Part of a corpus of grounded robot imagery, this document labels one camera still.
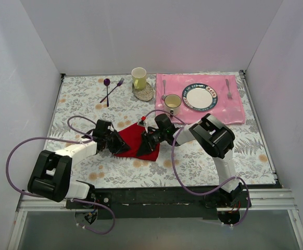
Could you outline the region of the red cloth napkin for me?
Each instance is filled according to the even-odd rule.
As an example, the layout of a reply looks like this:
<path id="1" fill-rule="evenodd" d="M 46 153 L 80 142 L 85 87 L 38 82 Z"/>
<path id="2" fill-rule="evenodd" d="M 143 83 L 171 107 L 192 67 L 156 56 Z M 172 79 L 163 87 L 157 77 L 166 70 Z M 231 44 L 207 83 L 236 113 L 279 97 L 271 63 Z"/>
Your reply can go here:
<path id="1" fill-rule="evenodd" d="M 119 135 L 128 144 L 130 150 L 124 153 L 115 154 L 116 157 L 121 158 L 136 158 L 146 161 L 156 161 L 159 155 L 160 146 L 156 146 L 155 151 L 150 154 L 137 156 L 137 151 L 142 143 L 141 134 L 145 131 L 144 127 L 138 126 L 136 123 L 119 131 Z"/>

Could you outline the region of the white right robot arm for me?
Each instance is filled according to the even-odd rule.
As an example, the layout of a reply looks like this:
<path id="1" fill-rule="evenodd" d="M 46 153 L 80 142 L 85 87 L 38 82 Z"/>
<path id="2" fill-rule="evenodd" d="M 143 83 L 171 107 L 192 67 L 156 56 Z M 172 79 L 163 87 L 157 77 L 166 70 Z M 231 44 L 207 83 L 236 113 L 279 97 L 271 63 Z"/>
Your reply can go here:
<path id="1" fill-rule="evenodd" d="M 207 196 L 218 193 L 215 203 L 232 207 L 240 203 L 244 182 L 236 175 L 233 161 L 233 147 L 235 135 L 221 121 L 211 114 L 203 116 L 193 124 L 176 128 L 166 114 L 155 117 L 157 128 L 147 127 L 141 134 L 142 142 L 137 151 L 137 156 L 148 155 L 155 151 L 156 146 L 166 141 L 174 148 L 190 141 L 197 141 L 202 149 L 212 157 L 217 169 L 219 186 L 205 193 L 196 193 L 189 190 L 180 180 L 175 168 L 174 158 L 171 158 L 174 174 L 186 192 L 195 196 Z"/>

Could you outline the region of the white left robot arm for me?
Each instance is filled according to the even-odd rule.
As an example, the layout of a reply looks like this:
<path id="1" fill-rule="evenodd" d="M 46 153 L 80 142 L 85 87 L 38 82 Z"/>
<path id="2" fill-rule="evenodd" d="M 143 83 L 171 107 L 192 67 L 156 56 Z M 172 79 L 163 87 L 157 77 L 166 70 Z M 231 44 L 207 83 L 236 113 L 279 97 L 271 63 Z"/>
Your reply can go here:
<path id="1" fill-rule="evenodd" d="M 104 149 L 118 154 L 129 151 L 130 147 L 111 122 L 98 120 L 95 128 L 84 133 L 77 143 L 54 152 L 40 152 L 28 183 L 28 191 L 55 202 L 77 198 L 82 207 L 91 208 L 96 201 L 95 194 L 90 192 L 92 186 L 71 180 L 71 169 Z"/>

